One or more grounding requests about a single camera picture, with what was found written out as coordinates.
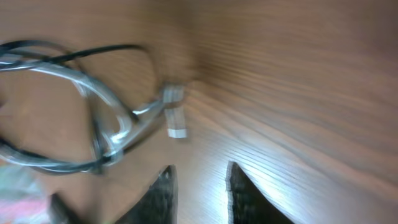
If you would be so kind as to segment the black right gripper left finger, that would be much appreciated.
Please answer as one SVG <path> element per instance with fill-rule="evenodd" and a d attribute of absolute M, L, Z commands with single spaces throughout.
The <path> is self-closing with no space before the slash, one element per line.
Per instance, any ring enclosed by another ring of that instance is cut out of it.
<path fill-rule="evenodd" d="M 178 209 L 177 170 L 168 165 L 146 193 L 116 224 L 175 224 Z"/>

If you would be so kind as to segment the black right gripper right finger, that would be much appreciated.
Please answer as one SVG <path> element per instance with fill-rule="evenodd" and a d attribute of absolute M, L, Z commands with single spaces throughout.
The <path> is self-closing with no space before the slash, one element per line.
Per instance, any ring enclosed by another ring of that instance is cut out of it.
<path fill-rule="evenodd" d="M 293 224 L 261 193 L 237 162 L 228 163 L 229 222 L 232 224 Z"/>

